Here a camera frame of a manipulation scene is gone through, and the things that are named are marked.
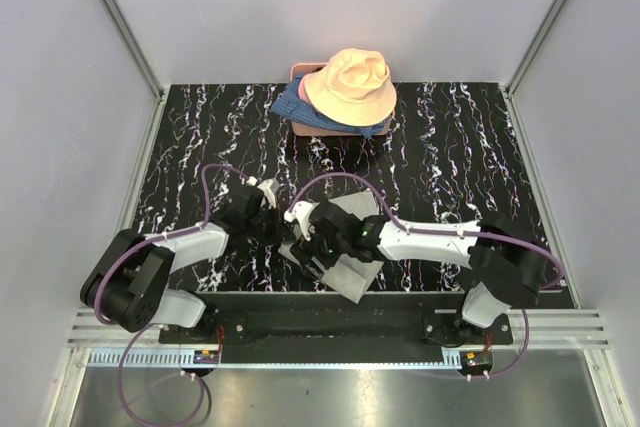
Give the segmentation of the grey cloth napkin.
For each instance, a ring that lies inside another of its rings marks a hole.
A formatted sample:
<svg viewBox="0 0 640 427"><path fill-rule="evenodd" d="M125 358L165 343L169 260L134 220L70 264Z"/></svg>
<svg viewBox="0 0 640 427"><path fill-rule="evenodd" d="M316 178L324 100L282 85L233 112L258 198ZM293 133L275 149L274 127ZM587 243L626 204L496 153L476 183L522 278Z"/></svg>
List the grey cloth napkin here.
<svg viewBox="0 0 640 427"><path fill-rule="evenodd" d="M335 203L348 213L355 214L359 219L368 215L379 215L379 207L370 191L349 194L327 201ZM290 226L291 234L282 242L279 253L299 266L302 273L312 280L321 282L355 304L359 303L381 270L383 259L380 257L379 261L362 263L357 259L343 255L334 267L324 272L322 277L314 277L291 254L292 244L302 236L299 226L285 223Z"/></svg>

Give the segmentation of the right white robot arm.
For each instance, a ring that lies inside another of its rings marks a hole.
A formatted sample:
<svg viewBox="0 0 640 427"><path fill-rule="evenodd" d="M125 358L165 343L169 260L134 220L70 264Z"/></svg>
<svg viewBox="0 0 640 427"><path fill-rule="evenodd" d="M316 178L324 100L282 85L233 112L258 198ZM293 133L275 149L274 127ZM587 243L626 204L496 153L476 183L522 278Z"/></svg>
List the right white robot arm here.
<svg viewBox="0 0 640 427"><path fill-rule="evenodd" d="M301 201L284 214L296 235L290 257L352 303L361 301L383 262L421 260L474 272L477 283L453 321L463 342L480 341L508 310L537 305L552 257L539 245L517 238L505 224L416 223L373 213L371 200L359 213L353 212L354 204L351 199Z"/></svg>

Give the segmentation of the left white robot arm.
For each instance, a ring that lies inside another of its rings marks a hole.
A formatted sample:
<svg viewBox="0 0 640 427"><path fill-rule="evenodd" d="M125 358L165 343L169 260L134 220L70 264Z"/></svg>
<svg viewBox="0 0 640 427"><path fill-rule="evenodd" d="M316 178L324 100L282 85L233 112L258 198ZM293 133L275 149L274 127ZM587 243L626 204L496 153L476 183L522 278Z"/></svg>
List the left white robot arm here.
<svg viewBox="0 0 640 427"><path fill-rule="evenodd" d="M215 333L204 300L168 287L172 273L218 259L253 240L274 245L280 219L274 179L252 178L206 222L168 234L124 229L113 238L80 290L80 301L107 324L137 333L151 324L179 326L196 343Z"/></svg>

